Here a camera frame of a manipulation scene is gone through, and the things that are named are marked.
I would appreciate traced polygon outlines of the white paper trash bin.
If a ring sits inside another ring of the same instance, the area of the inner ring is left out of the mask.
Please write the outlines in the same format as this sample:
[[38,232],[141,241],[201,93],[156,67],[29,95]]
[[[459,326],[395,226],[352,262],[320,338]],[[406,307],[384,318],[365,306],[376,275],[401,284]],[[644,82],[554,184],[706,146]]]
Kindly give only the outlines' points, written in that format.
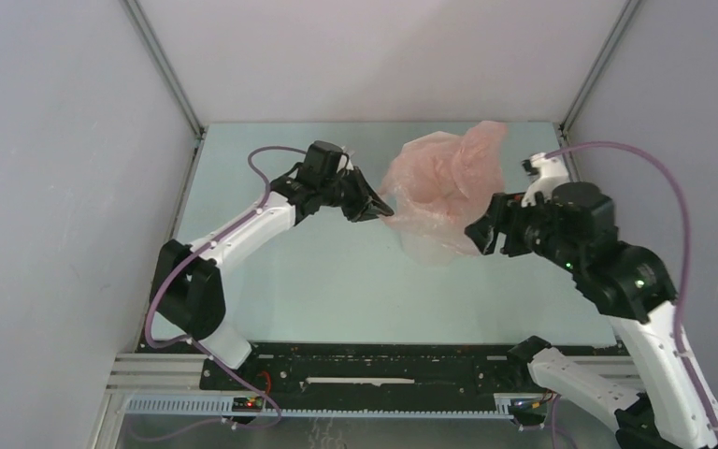
[[434,239],[411,234],[401,235],[401,247],[407,257],[425,267],[446,267],[464,257]]

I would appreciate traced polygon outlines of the pink plastic trash bag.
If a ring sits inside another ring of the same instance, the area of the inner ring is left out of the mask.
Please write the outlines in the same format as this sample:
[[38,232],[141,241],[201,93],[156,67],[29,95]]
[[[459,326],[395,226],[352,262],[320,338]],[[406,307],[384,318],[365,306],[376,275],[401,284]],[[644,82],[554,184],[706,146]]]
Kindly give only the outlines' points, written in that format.
[[452,253],[477,255],[465,228],[504,191],[500,154],[507,135],[504,123],[483,121],[462,135],[438,131],[404,144],[379,188],[395,203],[384,224]]

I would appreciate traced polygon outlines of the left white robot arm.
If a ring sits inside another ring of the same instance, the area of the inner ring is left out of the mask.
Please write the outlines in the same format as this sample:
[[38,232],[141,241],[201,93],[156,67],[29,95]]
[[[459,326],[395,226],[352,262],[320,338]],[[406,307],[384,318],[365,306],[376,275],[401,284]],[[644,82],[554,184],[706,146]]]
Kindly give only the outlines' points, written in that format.
[[261,196],[241,215],[190,243],[171,239],[158,255],[143,337],[153,349],[176,343],[196,347],[223,363],[222,377],[247,389],[258,377],[250,342],[228,321],[226,277],[276,236],[322,208],[341,210],[350,223],[391,217],[393,209],[370,186],[351,156],[316,140],[303,159],[270,179],[253,159],[247,162],[263,183]]

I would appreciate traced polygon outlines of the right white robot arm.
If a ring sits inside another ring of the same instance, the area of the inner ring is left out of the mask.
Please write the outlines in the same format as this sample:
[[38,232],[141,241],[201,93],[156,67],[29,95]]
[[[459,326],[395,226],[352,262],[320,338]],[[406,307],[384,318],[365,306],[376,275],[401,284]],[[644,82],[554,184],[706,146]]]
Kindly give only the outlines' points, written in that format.
[[623,448],[718,448],[718,404],[672,327],[677,291],[662,260],[619,238],[614,204],[590,182],[567,182],[550,196],[497,193],[467,226],[482,254],[537,254],[568,272],[576,289],[606,317],[642,381],[623,386],[584,368],[533,336],[508,353],[512,387],[536,385],[580,406]]

